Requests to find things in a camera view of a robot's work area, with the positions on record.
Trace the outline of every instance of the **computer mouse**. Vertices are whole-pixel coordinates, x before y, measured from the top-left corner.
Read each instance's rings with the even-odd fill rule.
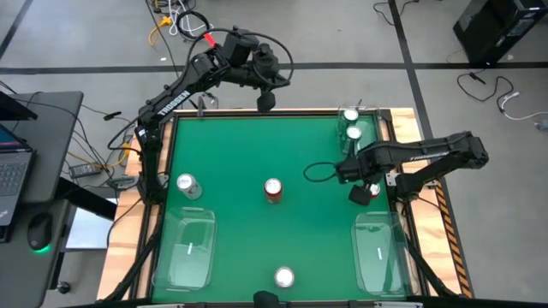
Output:
[[[39,213],[28,224],[28,245],[38,251],[48,246],[51,241],[51,224],[53,217],[50,213]]]

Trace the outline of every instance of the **can lid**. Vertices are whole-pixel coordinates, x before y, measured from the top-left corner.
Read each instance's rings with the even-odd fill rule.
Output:
[[[187,174],[179,175],[179,177],[177,178],[177,186],[181,189],[190,188],[193,183],[194,181],[192,179],[192,176]]]
[[[371,191],[371,195],[378,196],[380,194],[380,185],[371,184],[371,186],[369,187],[369,190]]]
[[[346,135],[352,140],[357,140],[361,138],[361,129],[357,127],[349,127],[346,129]]]
[[[276,284],[279,287],[291,287],[293,285],[293,281],[295,281],[295,274],[293,274],[293,270],[289,267],[282,266],[277,269],[275,278]]]
[[[269,194],[275,194],[282,191],[282,182],[279,179],[269,179],[265,183],[265,190]]]
[[[343,111],[342,115],[345,119],[349,121],[356,121],[358,120],[358,111],[356,110],[345,110]]]

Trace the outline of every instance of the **yellow black warning tape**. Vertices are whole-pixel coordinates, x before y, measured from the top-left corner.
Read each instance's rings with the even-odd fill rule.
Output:
[[[439,181],[436,183],[435,190],[436,197],[438,198],[439,209],[442,214],[442,218],[444,219],[445,233],[447,235],[447,241],[449,242],[451,256],[453,257],[453,264],[455,265],[456,276],[458,278],[459,285],[461,286],[461,292],[466,297],[471,299],[474,297],[474,294],[472,292],[472,288],[470,287],[471,283],[468,279],[468,271],[466,270],[466,267],[464,266],[464,263],[462,261],[461,250],[459,249],[459,240],[455,235],[455,229],[453,226],[453,221],[450,217],[449,209],[447,207],[444,190],[442,188],[442,184]]]

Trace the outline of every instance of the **green light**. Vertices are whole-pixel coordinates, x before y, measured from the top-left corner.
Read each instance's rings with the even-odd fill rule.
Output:
[[[47,253],[51,249],[51,246],[48,245],[40,250],[34,251],[34,253]]]

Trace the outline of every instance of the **white cable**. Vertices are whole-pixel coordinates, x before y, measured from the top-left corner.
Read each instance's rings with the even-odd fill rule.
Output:
[[[181,5],[182,11],[186,12],[187,8],[185,7],[182,0],[179,0],[179,4]],[[177,21],[177,17],[179,16],[180,12],[179,12],[179,9],[172,9],[171,8],[171,1],[170,0],[168,1],[168,9],[170,11],[170,19],[171,19],[170,35],[175,36],[175,35],[179,34],[179,30],[177,29],[176,21]],[[190,18],[188,18],[188,15],[184,16],[182,19],[185,20],[185,22],[187,22],[187,28],[185,28],[184,21],[183,21],[183,24],[181,25],[181,29],[184,30],[184,31],[189,32],[192,36],[195,36],[193,31],[198,31],[201,28],[206,26],[206,25],[201,25],[197,28],[192,29],[190,27]]]
[[[519,117],[519,118],[514,118],[514,117],[512,117],[512,116],[506,114],[506,110],[504,109],[504,105],[505,105],[506,103],[508,103],[508,101],[510,101],[510,99],[516,98],[516,97],[518,97],[519,95],[520,95],[519,92],[514,92],[514,93],[512,93],[511,95],[508,95],[508,96],[505,96],[505,97],[504,97],[504,101],[503,101],[503,103],[500,105],[500,108],[503,110],[503,114],[504,114],[507,118],[509,118],[510,120],[514,120],[514,121],[522,121],[522,120],[530,119],[530,118],[532,118],[532,117],[534,117],[534,116],[548,115],[548,111],[540,111],[540,112],[536,112],[536,113],[533,113],[533,114],[531,114],[531,115],[525,115],[525,116]]]

